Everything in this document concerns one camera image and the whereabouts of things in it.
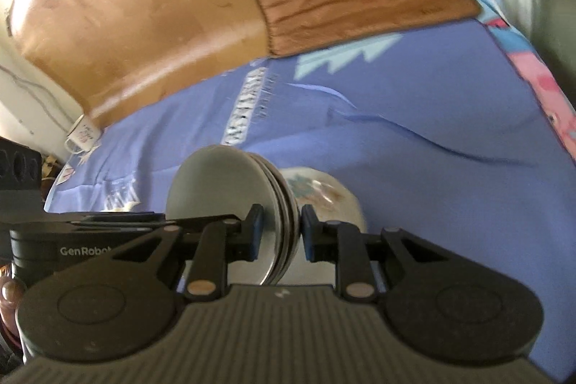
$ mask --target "black bracket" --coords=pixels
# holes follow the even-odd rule
[[[227,264],[258,256],[263,217],[263,207],[253,205],[243,221],[232,215],[181,220],[178,225],[168,221],[48,276],[32,286],[19,305],[23,348],[28,356],[66,362],[117,359],[145,348],[166,333],[185,303],[212,301],[225,294]],[[154,217],[147,220],[161,222]],[[89,221],[102,223],[98,217]],[[82,236],[96,229],[84,228],[89,230],[81,231]],[[184,262],[190,259],[185,292],[177,294]],[[55,346],[58,343],[68,346]]]
[[[375,304],[392,330],[445,362],[489,366],[526,356],[543,323],[536,295],[519,282],[396,228],[360,234],[349,223],[319,222],[302,209],[311,262],[336,263],[336,292]],[[371,261],[386,291],[375,291]]]

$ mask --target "blue fabric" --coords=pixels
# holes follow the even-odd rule
[[[238,100],[258,67],[254,103]],[[558,380],[574,371],[576,168],[478,21],[262,60],[183,90],[107,129],[85,164],[74,157],[48,209],[132,200],[162,212],[178,166],[220,143],[243,106],[239,148],[338,178],[372,231],[401,226],[530,286],[545,311],[532,360]]]
[[[482,8],[482,12],[477,17],[482,23],[488,26],[491,34],[496,38],[500,47],[507,53],[519,53],[531,51],[537,55],[532,44],[513,25],[508,25],[496,13],[494,3],[503,6],[502,0],[476,0]]]

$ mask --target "white plate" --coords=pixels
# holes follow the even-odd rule
[[[234,214],[246,218],[252,204],[264,207],[264,230],[258,259],[233,262],[229,283],[267,284],[272,280],[280,246],[280,208],[261,167],[245,152],[212,145],[193,153],[178,169],[166,203],[166,218]]]
[[[366,232],[366,222],[358,199],[336,178],[312,168],[298,167],[280,170],[290,190],[302,207],[310,204],[321,222],[340,220],[356,225]],[[302,239],[280,285],[335,284],[335,266],[330,262],[311,263],[306,260]]]

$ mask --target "bed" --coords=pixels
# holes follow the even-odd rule
[[[50,212],[155,211],[195,150],[234,145],[329,173],[369,230],[401,226],[522,281],[544,305],[531,359],[576,369],[576,115],[530,43],[476,20],[260,58],[143,108],[73,156]]]

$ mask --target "stack of plates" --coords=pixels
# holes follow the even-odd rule
[[[264,207],[258,259],[231,263],[228,282],[275,284],[296,253],[300,221],[296,199],[286,181],[259,155],[223,145],[192,154],[172,182],[166,219],[229,213],[244,219],[252,204]]]

